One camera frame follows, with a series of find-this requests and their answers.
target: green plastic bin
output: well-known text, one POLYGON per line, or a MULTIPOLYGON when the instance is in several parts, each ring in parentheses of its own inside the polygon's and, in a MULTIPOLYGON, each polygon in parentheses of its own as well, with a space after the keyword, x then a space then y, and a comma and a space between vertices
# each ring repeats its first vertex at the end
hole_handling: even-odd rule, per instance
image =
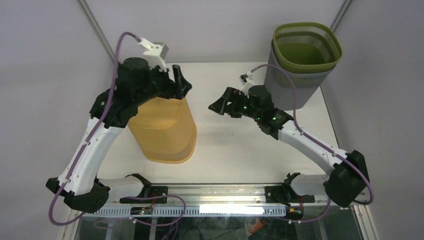
POLYGON ((342 57, 337 37, 327 26, 316 22, 279 26, 272 45, 279 65, 294 74, 330 71, 342 57))

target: white tabletop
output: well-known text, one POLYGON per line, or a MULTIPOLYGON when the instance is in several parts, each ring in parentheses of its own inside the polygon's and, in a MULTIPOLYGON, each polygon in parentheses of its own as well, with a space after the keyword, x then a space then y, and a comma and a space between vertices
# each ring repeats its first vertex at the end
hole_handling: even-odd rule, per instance
MULTIPOLYGON (((241 88, 239 76, 262 62, 181 63, 184 77, 193 85, 187 95, 197 142, 192 157, 181 164, 146 159, 128 128, 107 153, 99 178, 122 178, 139 173, 152 183, 280 183, 288 173, 323 174, 293 147, 262 133, 250 118, 230 118, 208 110, 227 86, 241 88)), ((263 84, 265 68, 253 80, 263 84)), ((305 129, 329 144, 337 144, 321 90, 297 111, 305 129)))

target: gray basket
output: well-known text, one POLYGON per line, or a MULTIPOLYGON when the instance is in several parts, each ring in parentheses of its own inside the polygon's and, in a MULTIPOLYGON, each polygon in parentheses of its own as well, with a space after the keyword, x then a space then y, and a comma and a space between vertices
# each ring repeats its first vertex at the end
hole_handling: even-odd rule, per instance
MULTIPOLYGON (((280 66, 274 54, 273 44, 269 53, 268 64, 280 66)), ((296 74, 286 71, 296 87, 296 109, 302 108, 315 91, 333 71, 296 74)), ((274 67, 268 67, 265 74, 266 89, 271 93, 276 108, 283 111, 293 110, 293 90, 287 77, 274 67)))

